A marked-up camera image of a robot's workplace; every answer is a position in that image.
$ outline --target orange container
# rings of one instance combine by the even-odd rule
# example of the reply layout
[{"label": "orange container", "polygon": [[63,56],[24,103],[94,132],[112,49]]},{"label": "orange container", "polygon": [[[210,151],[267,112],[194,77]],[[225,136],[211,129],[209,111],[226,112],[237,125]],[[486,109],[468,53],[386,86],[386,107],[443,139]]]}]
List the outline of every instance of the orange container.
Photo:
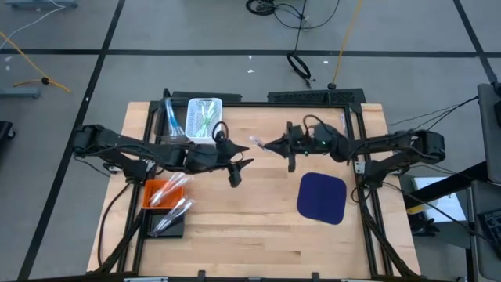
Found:
[{"label": "orange container", "polygon": [[170,193],[166,198],[164,198],[159,205],[156,207],[150,207],[150,198],[160,190],[165,183],[166,179],[151,179],[146,180],[144,186],[144,198],[142,199],[142,208],[145,209],[173,209],[176,204],[181,200],[182,196],[185,194],[185,188],[183,186],[179,187],[176,191]]}]

